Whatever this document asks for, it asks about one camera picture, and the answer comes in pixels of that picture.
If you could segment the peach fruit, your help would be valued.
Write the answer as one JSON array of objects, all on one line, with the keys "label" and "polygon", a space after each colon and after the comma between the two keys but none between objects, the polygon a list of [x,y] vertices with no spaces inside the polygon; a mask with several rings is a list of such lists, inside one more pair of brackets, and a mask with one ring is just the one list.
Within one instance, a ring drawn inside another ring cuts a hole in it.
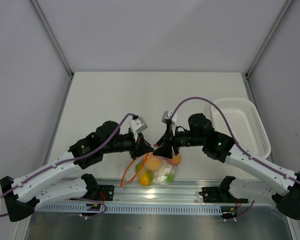
[{"label": "peach fruit", "polygon": [[181,161],[182,161],[182,156],[180,154],[178,155],[174,155],[172,158],[168,158],[166,160],[170,165],[172,166],[178,166],[180,165]]}]

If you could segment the orange fruit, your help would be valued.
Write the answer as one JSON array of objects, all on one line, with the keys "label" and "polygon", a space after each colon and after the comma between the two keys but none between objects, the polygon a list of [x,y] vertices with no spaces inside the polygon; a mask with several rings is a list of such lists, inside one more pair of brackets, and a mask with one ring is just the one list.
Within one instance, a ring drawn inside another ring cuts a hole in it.
[{"label": "orange fruit", "polygon": [[150,155],[145,163],[145,167],[150,171],[157,171],[162,166],[162,160],[158,156]]}]

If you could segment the clear zip top bag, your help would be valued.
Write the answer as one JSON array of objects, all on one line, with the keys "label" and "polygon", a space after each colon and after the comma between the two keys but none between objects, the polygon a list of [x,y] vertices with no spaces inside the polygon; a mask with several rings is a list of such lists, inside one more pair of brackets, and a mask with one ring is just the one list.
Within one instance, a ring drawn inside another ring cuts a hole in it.
[{"label": "clear zip top bag", "polygon": [[123,188],[132,183],[137,183],[142,187],[170,185],[175,181],[181,162],[180,154],[165,158],[147,153],[129,163],[121,177],[120,187]]}]

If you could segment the white cauliflower with leaves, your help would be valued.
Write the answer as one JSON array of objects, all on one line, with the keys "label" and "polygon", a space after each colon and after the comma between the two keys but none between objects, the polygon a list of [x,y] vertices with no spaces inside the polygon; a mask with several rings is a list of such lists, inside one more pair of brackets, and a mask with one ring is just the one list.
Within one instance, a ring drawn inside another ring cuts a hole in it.
[{"label": "white cauliflower with leaves", "polygon": [[176,177],[176,168],[168,163],[163,163],[158,170],[153,172],[154,185],[170,185]]}]

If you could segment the yellow green mango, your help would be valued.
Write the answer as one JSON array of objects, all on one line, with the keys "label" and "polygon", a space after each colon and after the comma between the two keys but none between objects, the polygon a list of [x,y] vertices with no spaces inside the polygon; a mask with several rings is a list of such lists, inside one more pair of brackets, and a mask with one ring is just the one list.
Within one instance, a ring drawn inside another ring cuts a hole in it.
[{"label": "yellow green mango", "polygon": [[146,167],[142,168],[142,164],[138,163],[135,166],[135,173],[137,174],[138,183],[144,187],[151,185],[153,181],[153,172],[148,170]]}]

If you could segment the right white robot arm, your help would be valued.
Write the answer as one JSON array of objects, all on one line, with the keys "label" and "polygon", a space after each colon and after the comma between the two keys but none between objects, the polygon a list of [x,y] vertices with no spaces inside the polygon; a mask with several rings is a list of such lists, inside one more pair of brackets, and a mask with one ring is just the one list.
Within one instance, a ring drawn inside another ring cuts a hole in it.
[{"label": "right white robot arm", "polygon": [[189,129],[178,132],[174,115],[165,111],[166,130],[153,155],[171,159],[181,147],[201,147],[210,159],[237,167],[266,184],[253,189],[258,197],[268,197],[285,216],[300,220],[300,170],[295,172],[260,158],[244,149],[233,137],[216,131],[202,113],[188,118]]}]

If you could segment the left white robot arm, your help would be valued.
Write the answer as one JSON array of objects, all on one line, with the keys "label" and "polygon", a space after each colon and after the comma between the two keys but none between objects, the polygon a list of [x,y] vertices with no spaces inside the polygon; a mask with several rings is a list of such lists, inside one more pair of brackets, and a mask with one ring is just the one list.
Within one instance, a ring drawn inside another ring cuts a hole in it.
[{"label": "left white robot arm", "polygon": [[120,133],[120,127],[117,122],[106,121],[51,163],[19,178],[2,178],[0,187],[9,220],[21,221],[41,206],[57,201],[95,199],[100,187],[92,174],[85,173],[67,183],[56,182],[101,162],[105,154],[128,152],[134,160],[154,151],[142,134],[147,128],[142,117],[132,118],[126,134]]}]

